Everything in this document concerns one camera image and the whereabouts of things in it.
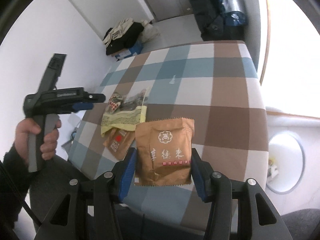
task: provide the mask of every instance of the black sleeve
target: black sleeve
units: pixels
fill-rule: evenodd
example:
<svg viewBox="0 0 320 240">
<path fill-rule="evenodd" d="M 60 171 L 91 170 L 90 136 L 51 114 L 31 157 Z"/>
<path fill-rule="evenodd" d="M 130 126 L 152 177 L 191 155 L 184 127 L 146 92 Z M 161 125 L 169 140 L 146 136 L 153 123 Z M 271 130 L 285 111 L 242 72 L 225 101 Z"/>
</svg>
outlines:
<svg viewBox="0 0 320 240">
<path fill-rule="evenodd" d="M 4 156 L 3 166 L 15 183 L 23 198 L 26 197 L 31 180 L 35 174 L 29 173 L 24 160 L 17 153 L 14 146 Z M 18 220 L 21 204 L 12 193 L 4 175 L 0 172 L 0 212 L 13 228 Z"/>
</svg>

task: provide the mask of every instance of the beige cloth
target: beige cloth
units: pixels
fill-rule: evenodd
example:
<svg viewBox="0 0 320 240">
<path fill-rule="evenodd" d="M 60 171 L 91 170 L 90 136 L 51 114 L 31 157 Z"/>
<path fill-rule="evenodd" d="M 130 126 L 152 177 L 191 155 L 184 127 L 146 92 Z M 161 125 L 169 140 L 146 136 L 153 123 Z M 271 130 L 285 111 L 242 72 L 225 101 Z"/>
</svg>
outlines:
<svg viewBox="0 0 320 240">
<path fill-rule="evenodd" d="M 133 22 L 134 21 L 132 18 L 122 19 L 120 22 L 118 22 L 103 40 L 105 46 L 108 47 L 112 40 L 114 41 L 121 38 L 127 32 L 127 30 L 129 30 Z"/>
</svg>

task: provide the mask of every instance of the hand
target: hand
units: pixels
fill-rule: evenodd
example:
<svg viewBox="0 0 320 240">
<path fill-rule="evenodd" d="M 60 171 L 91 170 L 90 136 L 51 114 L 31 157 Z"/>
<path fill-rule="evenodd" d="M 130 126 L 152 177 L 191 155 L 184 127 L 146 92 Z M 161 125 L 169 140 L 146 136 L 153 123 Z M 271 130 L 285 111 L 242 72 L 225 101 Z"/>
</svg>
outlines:
<svg viewBox="0 0 320 240">
<path fill-rule="evenodd" d="M 61 127 L 60 120 L 58 120 L 56 127 Z M 28 133 L 39 134 L 40 132 L 40 126 L 32 118 L 26 118 L 17 125 L 14 146 L 26 164 L 28 164 L 29 161 Z M 44 144 L 41 145 L 40 150 L 42 152 L 42 158 L 45 161 L 50 160 L 55 155 L 58 138 L 59 132 L 57 129 L 54 129 L 44 137 Z"/>
</svg>

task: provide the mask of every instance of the metal screw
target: metal screw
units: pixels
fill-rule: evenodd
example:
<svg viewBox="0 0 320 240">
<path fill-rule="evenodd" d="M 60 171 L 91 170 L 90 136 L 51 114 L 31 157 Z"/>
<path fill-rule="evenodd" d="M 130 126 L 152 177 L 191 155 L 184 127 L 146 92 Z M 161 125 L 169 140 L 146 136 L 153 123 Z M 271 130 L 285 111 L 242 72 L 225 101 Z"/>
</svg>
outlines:
<svg viewBox="0 0 320 240">
<path fill-rule="evenodd" d="M 248 179 L 248 183 L 253 186 L 256 185 L 257 182 L 254 179 Z"/>
<path fill-rule="evenodd" d="M 77 185 L 78 184 L 78 180 L 77 179 L 72 179 L 72 180 L 70 180 L 69 184 L 71 186 Z"/>
<path fill-rule="evenodd" d="M 222 175 L 221 175 L 220 172 L 215 171 L 215 172 L 212 173 L 212 177 L 214 177 L 214 178 L 216 178 L 216 179 L 221 178 L 221 176 L 222 176 Z"/>
<path fill-rule="evenodd" d="M 107 171 L 103 176 L 105 178 L 111 178 L 113 176 L 113 173 L 111 171 Z"/>
</svg>

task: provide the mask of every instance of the checkered bedspread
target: checkered bedspread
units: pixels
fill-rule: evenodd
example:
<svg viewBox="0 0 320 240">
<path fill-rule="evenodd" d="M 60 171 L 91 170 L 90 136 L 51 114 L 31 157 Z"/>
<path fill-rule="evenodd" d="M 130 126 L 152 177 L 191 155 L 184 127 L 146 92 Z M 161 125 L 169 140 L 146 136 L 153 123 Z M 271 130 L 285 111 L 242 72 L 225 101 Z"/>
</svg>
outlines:
<svg viewBox="0 0 320 240">
<path fill-rule="evenodd" d="M 171 117 L 195 120 L 192 146 L 214 170 L 230 179 L 255 178 L 264 188 L 268 134 L 260 84 L 242 41 L 211 41 L 160 49 L 115 63 L 96 93 L 134 95 L 152 87 L 147 121 Z M 103 146 L 100 125 L 106 103 L 87 111 L 69 153 L 90 179 L 117 161 Z M 124 201 L 152 218 L 204 230 L 210 204 L 193 184 L 137 187 Z"/>
</svg>

